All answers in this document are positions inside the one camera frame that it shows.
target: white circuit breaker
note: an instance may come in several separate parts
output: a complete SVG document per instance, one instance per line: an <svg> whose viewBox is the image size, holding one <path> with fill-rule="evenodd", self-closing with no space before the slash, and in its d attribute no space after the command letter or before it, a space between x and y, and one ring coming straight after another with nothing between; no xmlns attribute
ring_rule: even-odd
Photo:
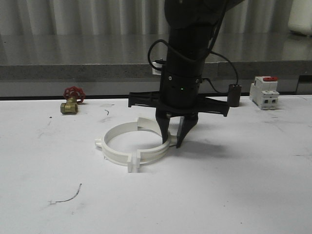
<svg viewBox="0 0 312 234"><path fill-rule="evenodd" d="M276 109L279 96L277 80L277 77L255 77L251 84L249 98L261 110Z"/></svg>

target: black mark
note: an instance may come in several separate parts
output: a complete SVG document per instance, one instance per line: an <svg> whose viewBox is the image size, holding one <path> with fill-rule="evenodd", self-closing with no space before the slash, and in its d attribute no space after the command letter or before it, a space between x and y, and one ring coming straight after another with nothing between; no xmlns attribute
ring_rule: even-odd
<svg viewBox="0 0 312 234"><path fill-rule="evenodd" d="M55 203L66 202L66 201L70 201L70 200L74 199L74 198L78 195L78 193L79 193L79 191L80 191L81 186L82 186L82 184L80 184L80 185L79 185L79 188L78 188L77 193L76 193L76 194L75 194L72 198L67 199L67 200L64 200L64 201L56 201Z"/></svg>
<svg viewBox="0 0 312 234"><path fill-rule="evenodd" d="M40 133L40 135L37 138L40 138L44 133Z"/></svg>

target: white plastic ring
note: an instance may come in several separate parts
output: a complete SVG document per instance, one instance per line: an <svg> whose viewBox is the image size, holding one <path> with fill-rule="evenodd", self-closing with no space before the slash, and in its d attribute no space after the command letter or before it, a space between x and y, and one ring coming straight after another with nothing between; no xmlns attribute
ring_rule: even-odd
<svg viewBox="0 0 312 234"><path fill-rule="evenodd" d="M171 136L168 131L168 139L160 146L151 149L138 149L136 154L116 151L108 146L108 142L114 137L128 132L150 130L161 136L158 123L148 118L137 118L135 122L123 123L110 129L102 138L95 139L97 147L102 148L104 157L111 162L127 166L128 172L137 172L140 164L154 162L163 157L169 146L176 144L176 136Z"/></svg>

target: black cable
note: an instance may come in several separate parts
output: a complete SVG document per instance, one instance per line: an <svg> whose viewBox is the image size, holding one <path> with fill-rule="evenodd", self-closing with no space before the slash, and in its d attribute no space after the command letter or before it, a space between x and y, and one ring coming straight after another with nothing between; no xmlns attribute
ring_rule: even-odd
<svg viewBox="0 0 312 234"><path fill-rule="evenodd" d="M56 201L55 203L57 203L57 202L66 202L66 201L73 200L73 199L74 199L74 198L78 195L78 193L79 193L79 191L80 191L81 186L82 186L82 184L80 184L80 185L79 185L79 188L78 188L77 193L76 193L76 194L75 194L72 198L67 199L67 200L65 200L65 201Z"/></svg>
<svg viewBox="0 0 312 234"><path fill-rule="evenodd" d="M219 34L219 31L220 31L220 28L221 28L221 25L222 25L222 22L223 22L223 19L224 19L224 16L225 16L225 12L226 12L226 8L227 8L227 5L228 5L228 2L229 0L227 0L225 2L225 5L223 7L223 10L222 10L222 13L221 13L221 17L220 19L218 20L217 22L217 26L216 26L216 29L214 31L214 35L212 37L212 41L210 43L210 45L208 46L208 49L207 49L207 52L204 54L203 57L197 59L197 60L194 60L194 59L190 59L186 56L184 56L183 54L181 54L180 52L178 52L175 48L173 48L168 42L166 42L165 40L162 40L162 39L159 39L159 40L156 40L149 48L148 50L148 53L147 53L147 60L148 60L148 63L150 64L151 67L153 67L155 70L158 70L158 71L161 71L161 68L158 68L158 67L155 67L151 61L151 52L152 52L152 49L154 48L155 45L157 45L158 43L164 43L169 50L171 50L173 53L175 53L178 57L184 59L185 61L189 62L189 63L196 63L196 62L200 62L202 60L205 60L208 55L211 53L214 45L215 45L215 42L216 42L216 38Z"/></svg>
<svg viewBox="0 0 312 234"><path fill-rule="evenodd" d="M223 58L224 60L226 60L226 61L232 66L232 68L233 68L233 70L234 70L234 72L235 72L235 77L236 77L236 84L235 84L235 85L238 85L238 72L237 72L237 70L236 70L234 64L233 64L227 57L225 57L224 55L221 55L221 54L216 53L216 52L214 52L214 51L211 51L211 53L212 53L213 55L217 55L217 56Z"/></svg>
<svg viewBox="0 0 312 234"><path fill-rule="evenodd" d="M221 54L216 53L216 52L214 52L214 51L211 51L211 54L217 55L217 56L219 56L219 57L225 59L225 60L232 66L233 70L235 71L235 76L236 76L236 84L235 84L235 85L237 86L237 85L238 85L239 77L238 77L238 72L237 72L237 70L236 70L234 64L233 64L227 57L225 57L224 55L221 55ZM213 89L216 93L218 93L218 94L228 95L231 91L234 90L234 89L231 89L230 91L225 92L225 93L224 93L224 92L220 92L220 91L218 91L218 90L214 87L214 85L212 84L212 82L211 82L211 80L210 80L209 78L203 78L203 80L208 81L209 84L211 85L212 89Z"/></svg>

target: corrugated metal panel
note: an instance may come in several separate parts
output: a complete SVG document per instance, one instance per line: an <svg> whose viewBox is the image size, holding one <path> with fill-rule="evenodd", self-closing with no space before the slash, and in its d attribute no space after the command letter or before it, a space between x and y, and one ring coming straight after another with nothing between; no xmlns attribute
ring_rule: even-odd
<svg viewBox="0 0 312 234"><path fill-rule="evenodd" d="M287 32L293 0L245 0L221 32ZM166 34L164 0L0 0L1 35Z"/></svg>

